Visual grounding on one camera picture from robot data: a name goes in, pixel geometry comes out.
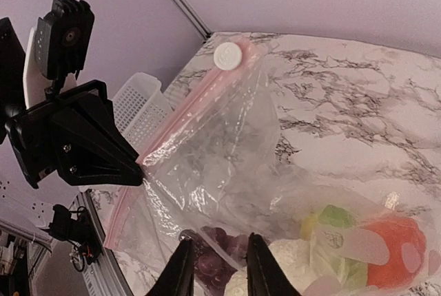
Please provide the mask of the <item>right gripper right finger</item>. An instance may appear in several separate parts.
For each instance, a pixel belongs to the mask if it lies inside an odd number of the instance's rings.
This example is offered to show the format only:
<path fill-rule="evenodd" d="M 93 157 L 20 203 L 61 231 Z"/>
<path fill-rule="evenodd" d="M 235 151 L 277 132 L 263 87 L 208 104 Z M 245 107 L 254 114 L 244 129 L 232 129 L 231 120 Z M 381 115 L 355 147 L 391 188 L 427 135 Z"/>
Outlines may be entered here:
<path fill-rule="evenodd" d="M 261 235 L 250 234 L 246 260 L 248 295 L 301 296 L 283 273 Z"/>

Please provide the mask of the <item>white bag slider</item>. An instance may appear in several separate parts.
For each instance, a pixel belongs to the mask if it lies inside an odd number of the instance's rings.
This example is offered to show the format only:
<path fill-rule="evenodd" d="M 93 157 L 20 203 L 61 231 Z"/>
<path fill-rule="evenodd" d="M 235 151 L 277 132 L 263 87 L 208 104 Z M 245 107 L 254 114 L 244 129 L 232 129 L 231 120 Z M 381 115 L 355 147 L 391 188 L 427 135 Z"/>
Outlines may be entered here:
<path fill-rule="evenodd" d="M 237 43 L 226 42 L 214 50 L 214 64 L 223 71 L 235 70 L 242 62 L 243 53 Z"/>

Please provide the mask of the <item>purple fake grape bunch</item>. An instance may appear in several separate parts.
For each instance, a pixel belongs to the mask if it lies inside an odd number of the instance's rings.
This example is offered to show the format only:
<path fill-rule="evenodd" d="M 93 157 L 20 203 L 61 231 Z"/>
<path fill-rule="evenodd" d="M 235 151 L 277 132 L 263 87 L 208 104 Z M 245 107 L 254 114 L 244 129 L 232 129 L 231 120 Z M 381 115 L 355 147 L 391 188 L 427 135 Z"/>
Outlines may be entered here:
<path fill-rule="evenodd" d="M 224 229 L 211 226 L 203 226 L 201 231 L 215 241 L 240 267 L 246 266 L 246 235 L 228 235 Z M 223 259 L 199 234 L 194 236 L 193 241 L 194 273 L 197 279 L 212 295 L 223 295 L 228 281 L 237 269 Z"/>

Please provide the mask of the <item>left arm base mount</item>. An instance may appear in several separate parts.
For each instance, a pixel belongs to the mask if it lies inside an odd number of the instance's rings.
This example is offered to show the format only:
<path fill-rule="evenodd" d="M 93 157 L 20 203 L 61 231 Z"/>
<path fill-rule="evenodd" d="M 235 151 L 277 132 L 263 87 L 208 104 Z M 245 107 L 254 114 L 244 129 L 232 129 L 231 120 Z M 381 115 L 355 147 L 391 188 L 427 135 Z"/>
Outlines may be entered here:
<path fill-rule="evenodd" d="M 103 251 L 90 212 L 84 206 L 70 210 L 61 204 L 54 205 L 52 210 L 48 234 L 58 241 L 71 243 L 87 265 L 95 263 Z"/>

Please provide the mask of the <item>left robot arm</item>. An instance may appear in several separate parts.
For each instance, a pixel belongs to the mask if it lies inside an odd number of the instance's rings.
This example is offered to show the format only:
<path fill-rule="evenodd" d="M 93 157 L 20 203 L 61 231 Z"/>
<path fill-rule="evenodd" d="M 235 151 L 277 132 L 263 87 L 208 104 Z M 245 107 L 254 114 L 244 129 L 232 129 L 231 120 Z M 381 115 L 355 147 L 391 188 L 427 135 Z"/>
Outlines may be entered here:
<path fill-rule="evenodd" d="M 25 52 L 1 19 L 1 138 L 8 138 L 30 186 L 52 172 L 71 186 L 139 186 L 138 153 L 116 128 L 106 84 L 93 80 L 26 108 Z"/>

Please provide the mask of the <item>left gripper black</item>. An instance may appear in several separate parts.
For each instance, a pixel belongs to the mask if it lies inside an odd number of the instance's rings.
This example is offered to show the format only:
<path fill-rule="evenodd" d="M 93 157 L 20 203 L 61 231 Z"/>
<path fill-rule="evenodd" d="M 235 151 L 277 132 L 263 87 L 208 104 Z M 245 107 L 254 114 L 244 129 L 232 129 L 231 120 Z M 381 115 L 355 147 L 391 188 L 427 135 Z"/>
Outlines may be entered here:
<path fill-rule="evenodd" d="M 51 173 L 71 186 L 137 187 L 143 171 L 137 152 L 118 131 L 102 81 L 90 81 L 9 117 L 6 133 L 33 189 Z"/>

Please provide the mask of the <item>clear zip top bag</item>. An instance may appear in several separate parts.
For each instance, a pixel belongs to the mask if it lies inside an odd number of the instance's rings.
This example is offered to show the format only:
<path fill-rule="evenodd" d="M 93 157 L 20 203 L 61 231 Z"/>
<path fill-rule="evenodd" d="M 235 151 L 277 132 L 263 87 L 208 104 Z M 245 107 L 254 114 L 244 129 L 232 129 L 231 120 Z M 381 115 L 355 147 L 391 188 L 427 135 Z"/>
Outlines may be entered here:
<path fill-rule="evenodd" d="M 214 50 L 237 43 L 223 71 Z M 153 287 L 179 242 L 201 228 L 308 241 L 317 275 L 303 295 L 440 294 L 440 60 L 388 47 L 287 34 L 215 34 L 169 86 L 172 113 L 143 145 L 144 181 L 119 190 L 105 247 L 128 254 Z M 421 262 L 402 245 L 410 284 L 367 285 L 389 249 L 365 225 L 414 219 Z"/>

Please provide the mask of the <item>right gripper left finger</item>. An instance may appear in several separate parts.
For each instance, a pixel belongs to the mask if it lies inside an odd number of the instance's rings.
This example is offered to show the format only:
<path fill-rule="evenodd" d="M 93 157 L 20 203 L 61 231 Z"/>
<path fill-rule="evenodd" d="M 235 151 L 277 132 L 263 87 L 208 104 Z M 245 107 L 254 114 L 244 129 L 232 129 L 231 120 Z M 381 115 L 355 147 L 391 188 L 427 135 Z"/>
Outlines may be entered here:
<path fill-rule="evenodd" d="M 146 296 L 194 295 L 193 241 L 184 239 L 170 257 L 163 272 Z"/>

